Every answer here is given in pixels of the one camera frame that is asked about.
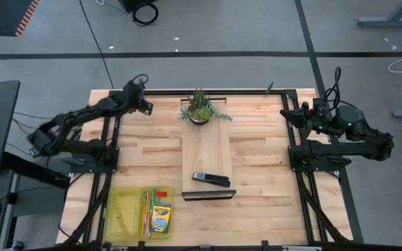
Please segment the striped hazard floor mat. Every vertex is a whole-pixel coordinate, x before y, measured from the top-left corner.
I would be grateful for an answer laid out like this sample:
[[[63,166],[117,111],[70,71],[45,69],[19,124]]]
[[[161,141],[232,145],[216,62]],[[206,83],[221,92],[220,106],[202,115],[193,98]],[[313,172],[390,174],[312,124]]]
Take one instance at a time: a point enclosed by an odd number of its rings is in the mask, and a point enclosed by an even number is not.
[[[0,36],[20,37],[40,0],[0,0]]]

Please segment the black stapler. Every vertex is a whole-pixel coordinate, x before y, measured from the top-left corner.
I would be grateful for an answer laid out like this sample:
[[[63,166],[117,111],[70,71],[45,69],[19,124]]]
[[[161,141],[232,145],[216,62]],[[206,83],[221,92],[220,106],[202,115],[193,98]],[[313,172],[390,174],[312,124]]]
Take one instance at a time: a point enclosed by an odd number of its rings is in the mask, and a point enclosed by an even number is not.
[[[194,172],[192,175],[192,179],[200,182],[210,183],[212,185],[221,186],[224,188],[230,187],[230,179],[227,176]]]

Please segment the yellow-green translucent pencil box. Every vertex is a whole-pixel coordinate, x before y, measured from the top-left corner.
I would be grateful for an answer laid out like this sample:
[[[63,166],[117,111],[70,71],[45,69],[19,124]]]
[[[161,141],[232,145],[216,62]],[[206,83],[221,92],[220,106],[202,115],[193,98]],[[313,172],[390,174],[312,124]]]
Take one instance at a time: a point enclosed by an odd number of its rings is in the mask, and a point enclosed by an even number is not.
[[[170,186],[124,186],[110,192],[104,223],[103,239],[116,245],[125,245],[133,241],[161,241],[171,236],[172,212],[168,233],[151,231],[151,238],[144,236],[145,217],[142,193],[154,190],[154,205],[171,204],[173,189]],[[167,197],[156,197],[155,191],[166,191]]]

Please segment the yellow crayon box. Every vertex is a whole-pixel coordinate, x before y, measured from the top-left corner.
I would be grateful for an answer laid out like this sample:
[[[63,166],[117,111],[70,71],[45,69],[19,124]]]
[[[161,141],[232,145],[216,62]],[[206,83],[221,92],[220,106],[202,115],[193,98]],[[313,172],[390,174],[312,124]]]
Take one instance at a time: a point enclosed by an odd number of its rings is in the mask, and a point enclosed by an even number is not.
[[[171,219],[171,204],[156,204],[151,212],[151,231],[168,233]]]

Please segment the black box on floor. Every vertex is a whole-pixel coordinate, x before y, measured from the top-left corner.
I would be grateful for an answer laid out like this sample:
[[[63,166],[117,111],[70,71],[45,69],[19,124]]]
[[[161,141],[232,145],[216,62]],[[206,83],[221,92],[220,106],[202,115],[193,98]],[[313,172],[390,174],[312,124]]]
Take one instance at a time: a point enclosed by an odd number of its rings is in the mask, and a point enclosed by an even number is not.
[[[156,0],[118,0],[121,4],[121,7],[127,12],[131,13],[133,11],[138,10],[139,8],[147,5],[152,4]]]

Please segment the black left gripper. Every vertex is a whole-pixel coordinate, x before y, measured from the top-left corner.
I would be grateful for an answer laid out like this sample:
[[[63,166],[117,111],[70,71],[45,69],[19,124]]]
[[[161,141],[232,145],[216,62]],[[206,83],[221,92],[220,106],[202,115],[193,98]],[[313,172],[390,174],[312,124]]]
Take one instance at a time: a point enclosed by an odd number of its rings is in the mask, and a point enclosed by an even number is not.
[[[141,98],[130,98],[124,104],[124,112],[140,111],[145,115],[151,115],[154,104]]]

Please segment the wooden riser shelf black legs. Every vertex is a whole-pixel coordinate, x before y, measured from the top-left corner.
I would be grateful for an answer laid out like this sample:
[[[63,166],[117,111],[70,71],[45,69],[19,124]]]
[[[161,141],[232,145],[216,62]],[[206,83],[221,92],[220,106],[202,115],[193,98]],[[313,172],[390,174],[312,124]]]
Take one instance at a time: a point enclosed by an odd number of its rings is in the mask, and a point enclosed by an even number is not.
[[[181,123],[182,190],[186,201],[232,199],[236,190],[232,184],[229,121],[212,118],[205,125],[190,121]],[[192,179],[194,172],[227,176],[230,187],[224,188]]]

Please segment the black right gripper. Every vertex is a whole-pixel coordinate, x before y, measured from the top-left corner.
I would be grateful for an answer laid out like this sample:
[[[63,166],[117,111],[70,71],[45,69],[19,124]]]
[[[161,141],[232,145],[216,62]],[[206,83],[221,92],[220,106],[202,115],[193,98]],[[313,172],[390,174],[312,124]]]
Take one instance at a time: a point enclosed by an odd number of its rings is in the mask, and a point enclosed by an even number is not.
[[[307,139],[312,130],[320,131],[327,123],[327,116],[317,117],[313,115],[313,109],[306,118],[306,113],[309,110],[309,104],[303,102],[301,107],[294,110],[282,109],[280,114],[291,123],[292,126],[300,130],[301,139]]]

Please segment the potted succulent plant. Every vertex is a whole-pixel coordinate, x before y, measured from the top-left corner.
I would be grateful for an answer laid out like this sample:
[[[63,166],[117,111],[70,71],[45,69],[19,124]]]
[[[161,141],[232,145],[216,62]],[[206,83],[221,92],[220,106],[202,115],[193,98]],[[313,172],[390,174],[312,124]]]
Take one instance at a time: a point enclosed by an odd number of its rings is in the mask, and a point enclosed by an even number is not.
[[[212,118],[233,121],[230,115],[214,107],[211,98],[203,89],[195,89],[191,96],[188,95],[187,100],[188,106],[180,109],[180,121],[190,121],[196,126],[203,126]]]

